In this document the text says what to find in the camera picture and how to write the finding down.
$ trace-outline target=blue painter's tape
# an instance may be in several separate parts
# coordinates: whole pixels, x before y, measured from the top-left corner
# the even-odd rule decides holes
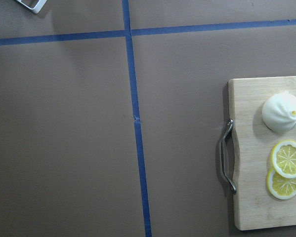
[[[127,47],[127,59],[128,59],[128,70],[129,70],[129,79],[130,79],[132,111],[133,111],[133,118],[134,118],[134,132],[135,132],[135,137],[136,137],[139,178],[140,178],[140,186],[141,186],[141,198],[142,198],[144,227],[145,227],[146,237],[152,237],[151,222],[150,222],[150,210],[149,210],[149,201],[148,201],[147,179],[146,179],[146,169],[145,169],[145,163],[144,163],[141,124],[140,124],[137,80],[136,80],[133,45],[132,45],[132,38],[131,38],[131,31],[130,31],[130,14],[129,14],[128,0],[123,0],[123,13],[124,13],[124,25],[125,25],[125,37],[126,37],[126,47]]]
[[[64,34],[64,35],[49,35],[49,36],[32,36],[32,37],[0,39],[0,46],[12,45],[12,44],[69,41],[69,40],[90,40],[90,39],[113,38],[113,37],[124,37],[124,36],[125,36],[124,30],[75,33],[75,34]]]
[[[245,29],[245,28],[257,28],[257,27],[275,27],[275,26],[296,26],[296,19],[134,29],[134,30],[131,30],[131,34],[133,36],[146,36],[146,35],[160,35],[160,34],[172,34],[172,33],[184,33],[184,32],[218,31],[218,30],[232,30],[232,29]]]

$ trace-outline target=wood grain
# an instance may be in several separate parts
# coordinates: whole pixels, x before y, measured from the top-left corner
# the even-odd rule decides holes
[[[229,112],[235,122],[233,180],[238,188],[234,195],[234,214],[235,225],[240,230],[296,225],[296,196],[279,200],[266,186],[271,149],[284,139],[296,141],[296,129],[277,134],[262,120],[263,103],[285,90],[296,96],[296,77],[229,81]]]

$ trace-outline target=white plastic frame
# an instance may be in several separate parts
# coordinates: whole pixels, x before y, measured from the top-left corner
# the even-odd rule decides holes
[[[45,2],[47,0],[39,0],[36,4],[36,6],[34,6],[33,8],[29,7],[28,5],[24,4],[22,2],[22,0],[15,0],[17,1],[18,3],[20,3],[21,5],[23,5],[25,8],[27,8],[28,10],[32,11],[34,14],[37,14],[41,8],[43,7],[43,5],[45,4]]]

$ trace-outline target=vertical blue tape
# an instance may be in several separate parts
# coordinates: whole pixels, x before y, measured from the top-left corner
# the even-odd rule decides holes
[[[126,46],[127,46],[127,59],[128,59],[128,70],[129,70],[129,79],[130,79],[132,111],[133,111],[133,118],[134,118],[134,132],[136,137],[139,177],[140,177],[140,186],[141,186],[144,228],[145,228],[146,237],[152,237],[146,169],[144,164],[141,123],[140,123],[140,114],[139,114],[137,81],[136,81],[136,72],[135,72],[135,66],[134,66],[132,38],[131,38],[131,31],[130,31],[130,13],[129,13],[128,0],[123,0],[123,13],[124,13],[124,25],[125,25],[125,37],[126,37]]]

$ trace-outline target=white dumpling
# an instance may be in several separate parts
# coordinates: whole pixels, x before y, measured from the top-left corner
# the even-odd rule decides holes
[[[296,97],[285,91],[271,96],[263,105],[262,118],[266,126],[278,133],[296,127]]]

